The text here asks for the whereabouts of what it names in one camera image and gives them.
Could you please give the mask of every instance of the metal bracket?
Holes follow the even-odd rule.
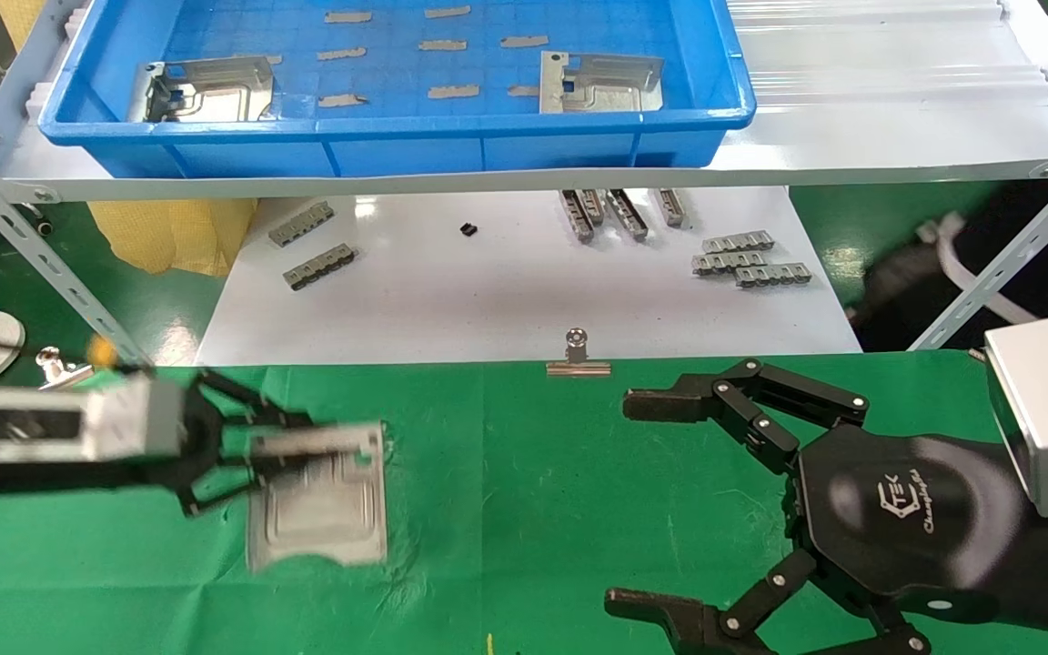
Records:
[[[549,362],[546,365],[548,375],[552,377],[604,377],[611,376],[612,365],[608,362],[590,362],[585,348],[590,343],[590,335],[578,327],[573,327],[565,341],[565,362]]]
[[[912,351],[919,349],[936,349],[942,347],[948,336],[956,334],[963,325],[973,319],[978,309],[985,306],[1002,286],[1010,281],[1032,256],[1048,245],[1048,204],[1013,238],[997,257],[977,275],[973,285],[964,289],[949,304],[927,330],[916,336]]]
[[[125,332],[115,316],[104,308],[104,304],[87,289],[82,279],[75,277],[69,265],[46,244],[30,221],[22,217],[14,204],[0,196],[0,235],[46,279],[47,285],[54,287],[63,300],[83,316],[92,330],[112,342],[125,362],[149,362],[148,356],[137,347],[132,335]]]

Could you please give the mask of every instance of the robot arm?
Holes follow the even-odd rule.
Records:
[[[828,431],[800,446],[756,401]],[[1010,451],[942,435],[873,435],[861,427],[868,408],[858,394],[754,359],[715,376],[686,374],[669,390],[629,391],[628,418],[713,419],[785,476],[794,551],[727,610],[609,589],[607,612],[664,627],[678,655],[771,652],[755,630],[807,581],[877,631],[828,654],[931,651],[903,612],[1048,630],[1048,518]]]
[[[236,399],[246,413],[222,415],[203,390]],[[328,455],[299,446],[267,456],[228,453],[222,434],[231,425],[312,422],[212,370],[188,387],[136,373],[82,394],[0,389],[0,494],[159,486],[197,517]],[[219,468],[242,470],[245,481],[198,498],[195,484]]]

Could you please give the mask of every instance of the silver metal plate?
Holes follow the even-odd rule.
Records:
[[[656,111],[662,104],[664,63],[661,58],[542,51],[541,114]]]
[[[153,62],[136,74],[130,123],[261,121],[274,103],[268,58]]]
[[[250,571],[292,555],[326,556],[347,567],[387,559],[383,423],[287,431],[257,440],[252,452],[327,455],[250,495],[245,523]]]

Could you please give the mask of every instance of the metal shelf frame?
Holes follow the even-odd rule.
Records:
[[[1048,17],[1039,0],[727,4],[760,112],[702,169],[115,179],[83,149],[52,146],[26,117],[32,93],[42,100],[63,66],[79,8],[47,0],[0,88],[0,233],[96,332],[141,359],[14,203],[1048,178]],[[940,347],[1047,244],[1048,204],[912,348]]]

